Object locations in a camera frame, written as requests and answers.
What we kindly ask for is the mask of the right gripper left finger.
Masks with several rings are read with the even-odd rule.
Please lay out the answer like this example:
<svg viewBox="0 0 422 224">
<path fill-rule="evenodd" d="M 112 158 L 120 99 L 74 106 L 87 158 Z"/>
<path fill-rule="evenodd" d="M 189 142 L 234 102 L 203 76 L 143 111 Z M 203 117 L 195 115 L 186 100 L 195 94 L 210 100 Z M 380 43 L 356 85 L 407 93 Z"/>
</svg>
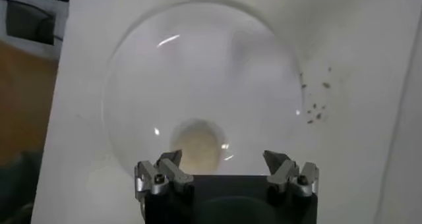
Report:
<svg viewBox="0 0 422 224">
<path fill-rule="evenodd" d="M 135 198 L 140 202 L 148 194 L 163 195 L 170 190 L 190 198 L 194 177 L 180 170 L 182 151 L 163 153 L 155 164 L 139 161 L 134 168 Z"/>
</svg>

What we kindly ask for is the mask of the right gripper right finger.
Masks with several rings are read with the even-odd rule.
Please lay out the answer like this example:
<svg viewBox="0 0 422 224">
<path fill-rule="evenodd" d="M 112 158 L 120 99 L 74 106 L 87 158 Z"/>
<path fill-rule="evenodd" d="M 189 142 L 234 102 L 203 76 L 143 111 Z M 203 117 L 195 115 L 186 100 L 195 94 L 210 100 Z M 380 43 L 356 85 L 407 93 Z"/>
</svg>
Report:
<svg viewBox="0 0 422 224">
<path fill-rule="evenodd" d="M 319 168 L 315 163 L 306 162 L 302 168 L 286 154 L 265 150 L 264 160 L 270 175 L 266 177 L 269 184 L 275 185 L 277 192 L 288 190 L 301 198 L 318 195 Z"/>
</svg>

